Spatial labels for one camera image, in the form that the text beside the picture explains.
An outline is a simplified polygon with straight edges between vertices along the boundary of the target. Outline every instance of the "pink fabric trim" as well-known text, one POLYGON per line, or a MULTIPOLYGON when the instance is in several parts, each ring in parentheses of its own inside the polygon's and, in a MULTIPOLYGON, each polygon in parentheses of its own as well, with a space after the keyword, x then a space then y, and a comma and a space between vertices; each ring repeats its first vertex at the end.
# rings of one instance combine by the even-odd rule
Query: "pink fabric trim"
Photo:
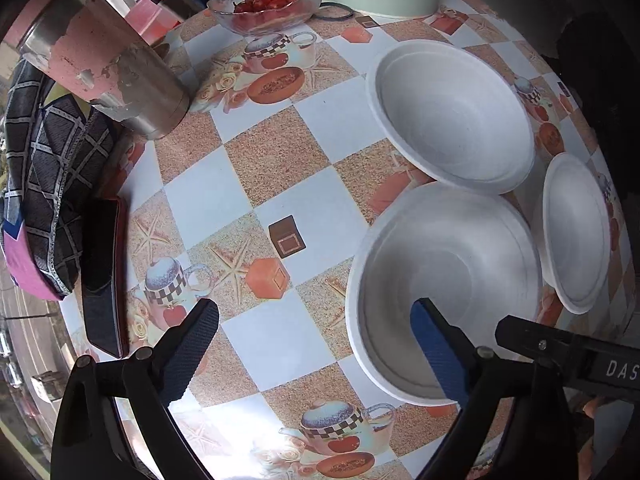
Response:
POLYGON ((41 300, 59 301, 62 299, 62 296, 59 296, 46 282, 33 261, 24 222, 20 226, 17 240, 14 240, 6 232, 4 233, 4 257, 9 272, 22 290, 41 300))

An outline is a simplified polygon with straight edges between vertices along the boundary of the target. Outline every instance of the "checkered pattern band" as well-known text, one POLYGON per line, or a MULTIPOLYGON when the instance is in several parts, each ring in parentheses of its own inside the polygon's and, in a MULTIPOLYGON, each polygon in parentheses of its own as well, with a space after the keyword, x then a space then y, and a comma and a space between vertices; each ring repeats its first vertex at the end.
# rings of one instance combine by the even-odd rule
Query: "checkered pattern band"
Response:
POLYGON ((146 291, 149 301, 153 301, 158 305, 171 306, 178 300, 178 297, 182 294, 187 280, 184 274, 178 272, 173 282, 169 283, 165 288, 160 290, 148 290, 146 291))
POLYGON ((257 52, 248 52, 246 54, 246 57, 247 59, 251 59, 254 57, 271 57, 274 54, 277 54, 279 50, 281 50, 284 46, 286 46, 289 43, 291 43, 291 40, 287 37, 284 37, 278 43, 274 43, 268 48, 258 50, 257 52))
POLYGON ((364 420, 360 410, 356 408, 353 415, 349 416, 346 420, 340 424, 334 424, 328 428, 322 428, 321 430, 310 430, 309 428, 302 428, 303 433, 306 436, 320 436, 321 438, 334 438, 347 433, 349 430, 355 430, 359 424, 364 420))
POLYGON ((524 92, 518 92, 518 93, 530 103, 536 104, 538 101, 540 101, 540 92, 538 91, 537 88, 534 88, 528 94, 525 94, 524 92))

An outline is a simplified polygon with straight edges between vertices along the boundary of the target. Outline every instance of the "large white bowl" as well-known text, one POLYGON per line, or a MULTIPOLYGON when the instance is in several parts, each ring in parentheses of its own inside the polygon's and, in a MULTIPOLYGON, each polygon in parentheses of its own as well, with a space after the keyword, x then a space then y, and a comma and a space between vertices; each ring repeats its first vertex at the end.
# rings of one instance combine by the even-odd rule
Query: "large white bowl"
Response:
POLYGON ((611 238, 600 186, 579 158, 560 153, 551 161, 531 230, 542 277, 569 312, 588 312, 607 277, 611 238))
POLYGON ((529 229, 503 198, 434 182, 392 203, 354 257, 346 295, 353 353, 393 397, 421 406, 446 399, 410 326, 412 304, 431 298, 475 346, 495 341, 506 315, 533 319, 540 261, 529 229))
POLYGON ((389 140, 436 180, 501 194, 533 166, 522 103, 493 68, 465 50, 403 41, 367 73, 367 97, 389 140))

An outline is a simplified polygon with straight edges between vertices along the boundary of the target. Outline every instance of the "smartphone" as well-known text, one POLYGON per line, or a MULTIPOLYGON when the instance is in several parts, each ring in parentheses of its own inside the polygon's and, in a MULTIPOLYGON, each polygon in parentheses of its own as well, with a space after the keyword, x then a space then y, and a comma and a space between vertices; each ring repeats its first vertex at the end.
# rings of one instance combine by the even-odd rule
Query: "smartphone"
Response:
POLYGON ((124 301, 126 206, 90 200, 82 215, 82 310, 89 343, 118 359, 129 353, 124 301))

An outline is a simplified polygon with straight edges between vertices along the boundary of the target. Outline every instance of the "clear glass fruit bowl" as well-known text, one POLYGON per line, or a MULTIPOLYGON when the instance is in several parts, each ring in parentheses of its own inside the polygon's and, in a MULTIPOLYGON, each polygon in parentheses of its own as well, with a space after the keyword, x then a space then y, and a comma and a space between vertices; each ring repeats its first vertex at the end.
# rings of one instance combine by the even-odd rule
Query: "clear glass fruit bowl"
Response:
POLYGON ((242 36, 263 36, 306 22, 318 10, 322 0, 296 0, 281 9, 234 13, 244 0, 209 0, 218 23, 242 36))

